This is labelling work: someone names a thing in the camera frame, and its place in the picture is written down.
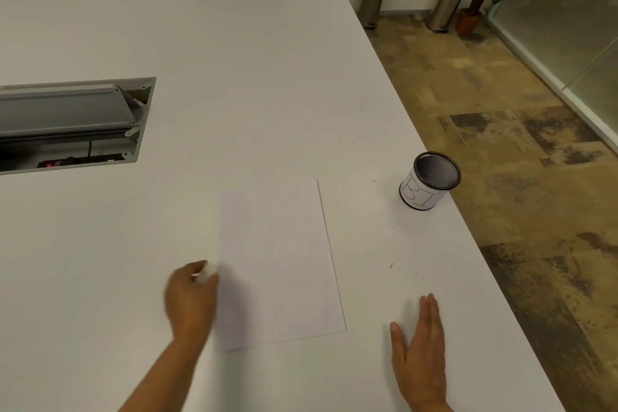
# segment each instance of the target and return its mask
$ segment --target hand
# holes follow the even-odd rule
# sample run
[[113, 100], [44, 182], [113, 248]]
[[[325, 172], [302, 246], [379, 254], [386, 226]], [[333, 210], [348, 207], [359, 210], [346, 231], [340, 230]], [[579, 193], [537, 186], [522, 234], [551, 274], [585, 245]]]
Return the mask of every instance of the hand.
[[437, 300], [433, 293], [422, 296], [417, 329], [410, 345], [396, 322], [390, 323], [392, 369], [404, 397], [413, 412], [443, 412], [452, 409], [446, 403], [446, 363], [444, 330]]
[[217, 310], [219, 274], [214, 274], [201, 285], [195, 282], [197, 274], [207, 264], [205, 260], [191, 262], [178, 268], [169, 277], [165, 289], [165, 312], [172, 325], [174, 340], [203, 347]]

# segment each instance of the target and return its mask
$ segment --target sheet of paper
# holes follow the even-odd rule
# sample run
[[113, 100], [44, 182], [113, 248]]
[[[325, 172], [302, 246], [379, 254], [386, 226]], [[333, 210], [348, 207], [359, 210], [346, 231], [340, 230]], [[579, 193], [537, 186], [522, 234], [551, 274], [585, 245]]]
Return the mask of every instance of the sheet of paper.
[[316, 180], [224, 191], [216, 346], [345, 330]]

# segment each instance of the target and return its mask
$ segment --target left hand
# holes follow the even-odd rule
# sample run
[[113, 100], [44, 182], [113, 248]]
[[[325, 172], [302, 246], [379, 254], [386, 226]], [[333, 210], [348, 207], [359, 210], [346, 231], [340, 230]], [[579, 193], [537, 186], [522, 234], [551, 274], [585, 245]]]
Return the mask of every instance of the left hand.
[[205, 260], [191, 262], [169, 277], [164, 295], [165, 312], [174, 340], [203, 346], [208, 338], [217, 310], [219, 274], [209, 277], [203, 285], [196, 283], [193, 276], [206, 264]]

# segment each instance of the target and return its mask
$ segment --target terracotta pot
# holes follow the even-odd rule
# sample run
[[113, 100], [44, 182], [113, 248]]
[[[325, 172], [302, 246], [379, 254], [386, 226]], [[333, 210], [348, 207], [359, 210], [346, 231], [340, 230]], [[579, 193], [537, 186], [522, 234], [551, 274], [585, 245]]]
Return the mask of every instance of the terracotta pot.
[[480, 13], [476, 15], [468, 15], [468, 11], [463, 9], [459, 12], [459, 18], [457, 19], [457, 23], [455, 24], [455, 31], [459, 34], [470, 34], [478, 25], [478, 22], [481, 21], [483, 15]]

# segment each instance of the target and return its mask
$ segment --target white eraser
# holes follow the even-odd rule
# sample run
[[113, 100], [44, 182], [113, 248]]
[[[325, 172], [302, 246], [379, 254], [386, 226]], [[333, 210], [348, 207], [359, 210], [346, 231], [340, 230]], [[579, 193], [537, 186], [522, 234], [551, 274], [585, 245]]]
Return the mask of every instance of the white eraser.
[[206, 283], [206, 281], [217, 273], [217, 266], [214, 264], [206, 264], [200, 273], [195, 277], [197, 283]]

